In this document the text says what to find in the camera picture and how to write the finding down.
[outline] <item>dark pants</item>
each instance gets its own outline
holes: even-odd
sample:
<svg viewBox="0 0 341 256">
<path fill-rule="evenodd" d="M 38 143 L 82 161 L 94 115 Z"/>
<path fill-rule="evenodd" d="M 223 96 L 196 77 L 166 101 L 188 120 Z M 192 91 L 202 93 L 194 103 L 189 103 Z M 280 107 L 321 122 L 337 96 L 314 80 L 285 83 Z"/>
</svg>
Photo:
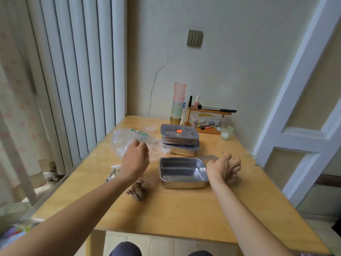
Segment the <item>dark pants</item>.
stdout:
<svg viewBox="0 0 341 256">
<path fill-rule="evenodd" d="M 141 250 L 138 246 L 131 242 L 121 242 L 111 252 L 109 256 L 142 256 Z M 193 252 L 188 256 L 212 256 L 205 250 Z"/>
</svg>

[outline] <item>wooden table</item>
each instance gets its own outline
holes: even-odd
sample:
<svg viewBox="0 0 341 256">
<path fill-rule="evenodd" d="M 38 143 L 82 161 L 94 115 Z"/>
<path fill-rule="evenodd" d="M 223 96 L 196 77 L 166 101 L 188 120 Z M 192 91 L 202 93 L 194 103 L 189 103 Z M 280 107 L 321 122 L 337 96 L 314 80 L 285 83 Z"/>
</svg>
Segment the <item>wooden table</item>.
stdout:
<svg viewBox="0 0 341 256">
<path fill-rule="evenodd" d="M 152 134 L 161 139 L 160 125 L 163 123 L 168 123 L 168 120 L 127 116 L 115 130 L 140 130 L 142 127 L 154 126 L 158 129 Z M 108 134 L 92 151 L 38 209 L 33 219 L 49 218 L 105 181 L 111 165 L 120 164 L 110 144 L 111 136 L 112 133 Z M 225 141 L 218 135 L 200 133 L 200 144 L 198 156 L 214 154 L 219 157 L 223 153 L 232 153 L 241 158 L 239 176 L 242 182 L 232 186 L 234 193 L 286 246 L 298 251 L 329 254 L 323 242 L 264 171 L 255 165 L 255 160 L 236 137 Z M 155 187 L 141 202 L 123 193 L 88 238 L 88 246 L 93 247 L 95 244 L 103 253 L 105 232 L 98 230 L 237 244 L 209 185 L 204 189 L 164 189 L 158 177 L 158 161 L 151 162 L 145 174 L 155 178 Z"/>
</svg>

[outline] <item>human arm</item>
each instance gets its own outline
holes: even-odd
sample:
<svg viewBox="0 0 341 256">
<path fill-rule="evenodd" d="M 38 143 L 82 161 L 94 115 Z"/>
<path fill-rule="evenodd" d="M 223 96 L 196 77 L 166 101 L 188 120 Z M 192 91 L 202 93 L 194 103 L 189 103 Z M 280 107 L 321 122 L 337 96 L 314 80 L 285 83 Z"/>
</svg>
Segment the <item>human arm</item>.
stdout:
<svg viewBox="0 0 341 256">
<path fill-rule="evenodd" d="M 231 157 L 231 155 L 227 155 L 216 162 L 208 162 L 206 171 L 211 187 L 244 256 L 292 256 L 293 253 L 254 216 L 226 185 L 226 182 L 240 170 L 240 159 L 230 161 Z"/>
<path fill-rule="evenodd" d="M 85 194 L 0 251 L 0 256 L 74 255 L 116 199 L 149 164 L 145 143 L 134 140 L 122 159 L 121 172 Z"/>
</svg>

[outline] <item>forearm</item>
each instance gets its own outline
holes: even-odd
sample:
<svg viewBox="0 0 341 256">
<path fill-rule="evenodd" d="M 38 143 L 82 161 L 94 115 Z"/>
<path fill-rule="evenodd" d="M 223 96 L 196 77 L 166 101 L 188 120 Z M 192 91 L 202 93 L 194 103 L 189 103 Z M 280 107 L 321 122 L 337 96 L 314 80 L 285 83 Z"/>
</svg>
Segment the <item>forearm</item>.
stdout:
<svg viewBox="0 0 341 256">
<path fill-rule="evenodd" d="M 292 252 L 274 236 L 221 181 L 211 182 L 221 208 L 230 223 L 245 256 L 292 256 Z"/>
<path fill-rule="evenodd" d="M 0 255 L 74 255 L 129 185 L 119 176 L 104 183 L 37 225 Z"/>
</svg>

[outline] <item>light switch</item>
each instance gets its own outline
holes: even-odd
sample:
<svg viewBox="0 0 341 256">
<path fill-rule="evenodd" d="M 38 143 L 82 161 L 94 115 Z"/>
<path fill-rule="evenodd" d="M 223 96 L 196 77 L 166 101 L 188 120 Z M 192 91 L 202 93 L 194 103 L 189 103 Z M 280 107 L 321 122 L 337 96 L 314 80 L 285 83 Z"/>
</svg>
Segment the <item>light switch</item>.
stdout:
<svg viewBox="0 0 341 256">
<path fill-rule="evenodd" d="M 189 47 L 201 47 L 202 31 L 188 30 L 187 46 Z"/>
</svg>

